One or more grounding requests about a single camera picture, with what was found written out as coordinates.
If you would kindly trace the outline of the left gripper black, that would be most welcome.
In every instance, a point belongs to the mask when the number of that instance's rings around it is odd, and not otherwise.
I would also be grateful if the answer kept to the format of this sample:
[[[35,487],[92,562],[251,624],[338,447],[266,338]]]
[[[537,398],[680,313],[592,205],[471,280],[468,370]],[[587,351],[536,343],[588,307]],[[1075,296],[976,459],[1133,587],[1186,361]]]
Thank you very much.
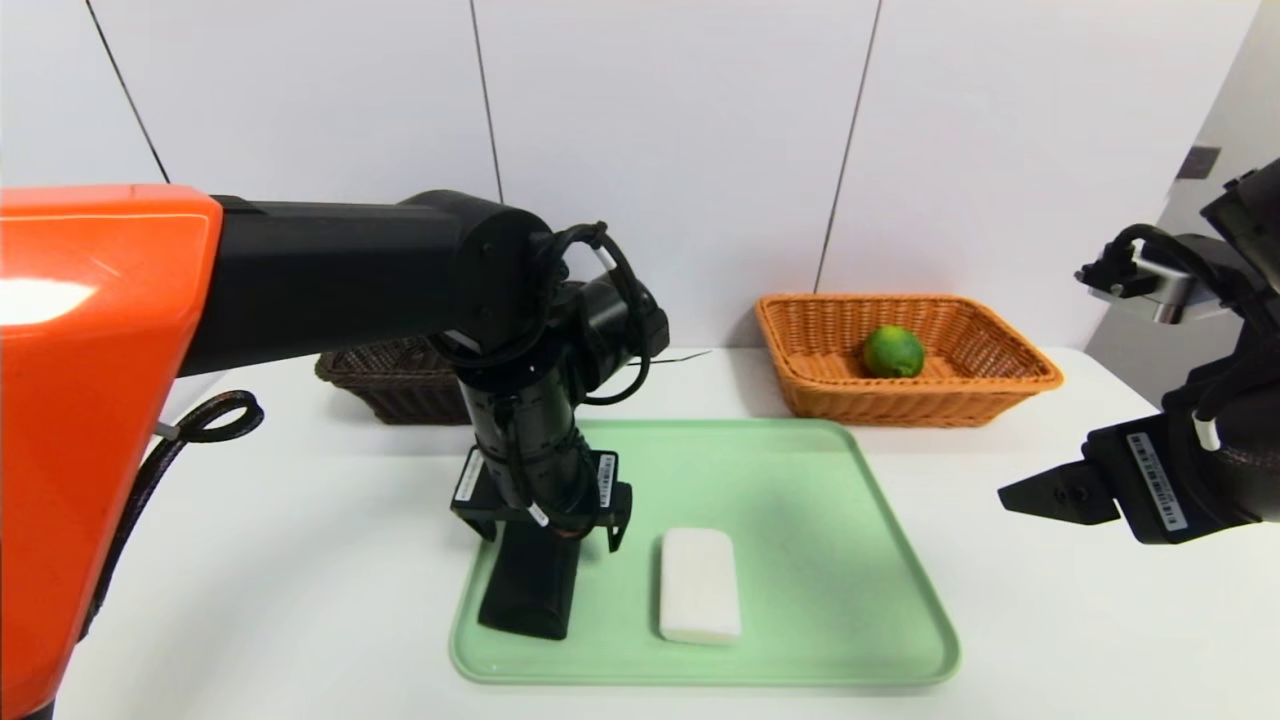
[[[634,510],[631,484],[617,482],[618,456],[591,450],[577,427],[575,402],[559,374],[521,389],[462,395],[475,443],[451,510],[485,542],[498,523],[531,521],[549,530],[605,527],[611,553],[625,538]]]

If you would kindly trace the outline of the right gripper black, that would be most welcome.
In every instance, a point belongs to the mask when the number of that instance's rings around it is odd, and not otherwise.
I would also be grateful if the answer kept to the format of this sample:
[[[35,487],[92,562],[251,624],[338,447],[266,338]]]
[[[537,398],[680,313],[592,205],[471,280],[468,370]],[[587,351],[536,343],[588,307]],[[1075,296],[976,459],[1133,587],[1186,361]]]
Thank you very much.
[[[1051,468],[998,489],[1010,512],[1078,525],[1123,516],[1143,544],[1180,544],[1226,529],[1276,523],[1277,384],[1238,395],[1198,421],[1198,383],[1166,393],[1161,411],[1088,434],[1088,461]]]

